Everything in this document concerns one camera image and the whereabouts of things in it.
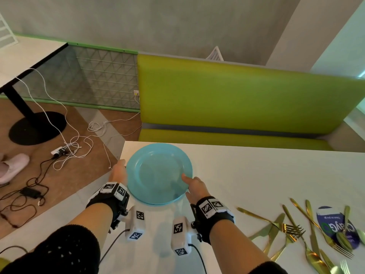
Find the wooden floor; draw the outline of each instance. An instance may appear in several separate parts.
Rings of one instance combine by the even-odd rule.
[[[40,108],[33,102],[28,102],[28,105],[34,112],[41,111]],[[65,109],[61,105],[54,104],[42,104],[43,108],[47,111],[57,111],[65,113]],[[67,107],[68,114],[67,120],[69,123],[80,132],[80,135],[88,136],[94,133],[88,132],[88,123],[82,118],[77,112],[75,107]],[[129,119],[134,113],[124,113],[119,111],[107,111],[102,110],[103,115],[108,120],[116,119]],[[51,151],[57,147],[64,146],[62,137],[59,135],[56,138],[34,146],[21,146],[13,143],[9,137],[10,127],[23,116],[14,107],[14,105],[6,99],[0,99],[0,152],[5,153],[8,158],[15,156],[19,153],[25,153],[30,156],[30,163],[25,167],[11,182],[9,185],[0,188],[0,199],[7,193],[20,190],[25,186],[27,180],[32,177],[39,175],[39,164],[50,159]],[[113,126],[121,134],[129,134],[136,130],[141,125],[140,116],[136,116],[130,121],[116,121],[113,122]],[[140,129],[137,130],[130,136],[125,137],[126,140],[138,140]],[[77,135],[76,131],[70,126],[67,126],[63,131],[63,136],[69,141],[73,136]],[[92,151],[82,159],[72,158],[69,159],[61,170],[54,170],[50,167],[46,177],[42,181],[42,184],[48,186],[49,192],[45,196],[46,202],[43,206],[38,206],[39,199],[28,198],[26,205],[33,204],[36,207],[36,216],[42,212],[48,210],[52,206],[61,202],[62,200],[74,194],[79,189],[85,187],[89,183],[93,182],[100,176],[104,175],[109,171],[109,162],[106,159],[103,142],[98,137],[92,137],[94,141],[94,147]],[[80,139],[79,144],[82,148],[77,152],[77,155],[85,154],[89,147]],[[109,158],[111,159],[112,165],[116,163],[116,158],[108,151]],[[43,164],[43,169],[49,165],[49,162]],[[44,188],[36,186],[34,189],[45,191]],[[13,196],[7,199],[0,200],[0,210],[9,205],[15,197],[20,196],[19,193],[15,193]],[[21,205],[25,202],[24,197],[20,197],[16,200],[16,205]],[[17,226],[22,225],[27,221],[35,210],[33,207],[26,207],[25,209],[18,212],[11,212],[9,208],[6,208],[2,213],[5,214],[9,220]],[[8,235],[14,230],[4,219],[0,218],[0,239]]]

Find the cutlery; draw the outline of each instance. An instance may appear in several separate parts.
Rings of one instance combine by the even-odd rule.
[[[275,222],[282,224],[284,219],[285,219],[285,213],[282,213],[276,218]],[[271,230],[269,232],[269,242],[267,243],[265,249],[263,250],[263,253],[265,255],[269,254],[271,244],[274,242],[274,239],[276,238],[278,233],[279,233],[279,230],[276,228],[276,226],[271,225]]]
[[[261,230],[259,230],[257,233],[254,233],[252,236],[249,237],[249,240],[254,240],[255,238],[259,237],[259,236],[268,236],[269,232],[271,230],[272,224],[269,224],[265,227],[263,227]]]
[[[359,229],[356,229],[357,234],[359,235],[360,241],[362,244],[365,244],[365,232]]]
[[[282,206],[282,208],[284,209],[287,217],[289,218],[290,222],[295,225],[295,222],[292,218],[292,216],[290,215],[287,207],[285,205]],[[303,240],[304,246],[305,246],[305,257],[307,258],[307,261],[309,262],[309,264],[311,266],[313,266],[313,268],[319,273],[319,274],[331,274],[330,269],[328,268],[328,266],[325,264],[324,261],[321,260],[321,258],[314,253],[311,249],[308,248],[307,243],[305,242],[303,236],[300,236],[301,239]]]
[[[276,226],[280,231],[282,231],[283,233],[288,233],[288,234],[291,234],[291,235],[300,235],[301,233],[303,233],[303,228],[300,227],[300,226],[291,226],[291,225],[287,225],[287,224],[284,224],[284,223],[275,223],[275,222],[272,222],[271,220],[268,220],[266,218],[263,218],[261,216],[258,216],[257,214],[254,214],[252,212],[249,212],[248,210],[245,210],[241,207],[237,207],[237,210],[244,213],[244,214],[247,214],[249,216],[253,216],[253,217],[256,217],[258,219],[261,219],[261,220],[264,220],[264,221],[267,221],[267,222],[270,222],[271,224],[273,224],[274,226]]]
[[[347,225],[349,223],[349,214],[350,214],[350,207],[345,206],[344,207],[344,230],[342,232],[337,232],[336,238],[344,249],[351,252],[352,246],[351,246],[351,243],[349,242],[349,239],[346,236]]]
[[[290,198],[290,200],[292,201],[292,203],[294,204],[295,207],[297,207],[299,209],[299,211],[301,213],[304,214],[305,217],[307,217],[309,219],[309,221],[311,221],[322,233],[322,235],[324,236],[326,242],[328,245],[330,245],[333,249],[335,249],[337,252],[343,254],[345,257],[352,259],[354,257],[354,255],[352,253],[350,253],[349,251],[345,250],[344,248],[342,248],[341,246],[337,245],[333,239],[331,239],[328,235],[325,234],[324,231],[322,231],[321,227],[318,226],[318,224],[316,222],[314,222],[307,214],[305,211],[303,211],[303,209],[298,205],[297,202],[295,202],[295,200],[293,198]]]
[[[323,252],[322,249],[319,250],[323,260],[325,261],[325,263],[327,264],[327,266],[329,267],[331,274],[344,274],[344,272],[342,271],[342,269],[336,265],[333,264],[333,262],[330,260],[329,257],[327,257],[327,255]]]
[[[288,244],[290,243],[294,243],[298,240],[299,236],[292,236],[292,235],[288,235],[286,234],[286,241],[283,247],[281,247],[281,249],[279,251],[277,251],[272,257],[271,260],[273,262],[276,262],[277,259],[280,257],[281,253],[284,251],[284,249],[288,246]]]
[[[312,206],[311,206],[311,203],[309,202],[309,200],[305,201],[305,207],[307,209],[308,216],[313,220],[313,211],[312,211]],[[312,250],[319,257],[321,257],[321,255],[319,253],[319,247],[318,247],[318,242],[317,242],[317,237],[316,237],[316,231],[314,230],[314,225],[313,225],[312,221],[309,221],[309,224],[311,226],[311,235],[309,236],[309,238],[311,240]]]
[[[349,270],[349,266],[347,265],[347,261],[342,260],[340,262],[340,265],[341,265],[341,269],[344,272],[344,274],[350,274],[350,270]]]

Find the blue plate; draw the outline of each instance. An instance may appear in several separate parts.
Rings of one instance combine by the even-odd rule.
[[[155,143],[147,145],[127,164],[128,188],[139,201],[148,205],[165,205],[176,201],[188,189],[181,174],[193,175],[189,157],[178,147]]]

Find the tabletop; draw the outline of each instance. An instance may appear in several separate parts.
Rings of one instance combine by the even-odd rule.
[[[146,142],[126,141],[121,159],[128,161]],[[194,176],[200,177],[209,192],[236,216],[236,225],[247,236],[267,225],[267,222],[238,212],[237,206],[268,219],[276,219],[285,204],[297,224],[307,231],[304,238],[310,245],[310,226],[307,219],[290,202],[294,198],[302,207],[311,201],[313,212],[318,207],[330,206],[342,212],[351,207],[350,221],[356,228],[365,230],[365,153],[232,147],[213,145],[173,144],[190,158]],[[170,247],[172,221],[185,215],[193,221],[186,197],[161,207],[146,206],[130,197],[128,207],[134,204],[145,210],[146,233],[138,241],[126,242],[120,237],[100,265],[100,273],[204,273],[195,250],[188,256],[178,257]],[[110,246],[124,224],[108,235],[102,254]],[[262,250],[268,238],[258,238],[254,243]],[[335,263],[346,259],[351,274],[365,269],[364,246],[354,250],[349,260],[329,247],[317,231],[319,247]],[[210,245],[192,239],[200,250],[208,274],[221,273]],[[285,243],[279,233],[269,256]],[[279,263],[288,273],[316,273],[307,263],[302,241],[289,245]]]
[[[0,87],[66,44],[25,36],[16,38],[18,44],[0,50]]]

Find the hand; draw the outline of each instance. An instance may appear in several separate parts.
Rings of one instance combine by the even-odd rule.
[[[112,172],[109,176],[110,182],[122,183],[127,186],[127,170],[125,170],[125,160],[119,160],[116,165],[113,166]]]
[[[207,187],[204,182],[200,180],[198,177],[194,177],[194,179],[186,177],[185,174],[181,175],[181,179],[185,184],[189,185],[189,192],[185,192],[186,197],[190,204],[196,205],[196,203],[204,197],[210,196]]]

